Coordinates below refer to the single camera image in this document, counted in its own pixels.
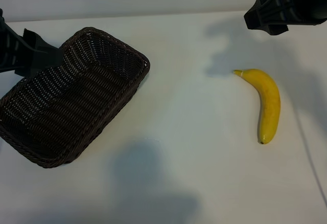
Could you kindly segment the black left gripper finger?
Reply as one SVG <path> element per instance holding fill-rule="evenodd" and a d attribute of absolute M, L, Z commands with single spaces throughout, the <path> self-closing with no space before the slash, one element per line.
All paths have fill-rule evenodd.
<path fill-rule="evenodd" d="M 24 29 L 23 40 L 31 47 L 39 47 L 45 44 L 45 41 L 35 32 Z"/>
<path fill-rule="evenodd" d="M 22 77 L 33 77 L 49 68 L 62 65 L 63 50 L 47 42 L 29 46 L 9 26 L 1 26 L 1 72 L 14 71 Z"/>

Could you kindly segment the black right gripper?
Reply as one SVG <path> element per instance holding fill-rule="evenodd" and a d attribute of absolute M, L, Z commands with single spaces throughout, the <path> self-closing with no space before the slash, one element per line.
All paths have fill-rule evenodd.
<path fill-rule="evenodd" d="M 270 35 L 288 31 L 288 25 L 319 25 L 326 21 L 326 0 L 314 0 L 314 17 L 308 12 L 309 0 L 256 0 L 245 13 L 250 30 Z"/>

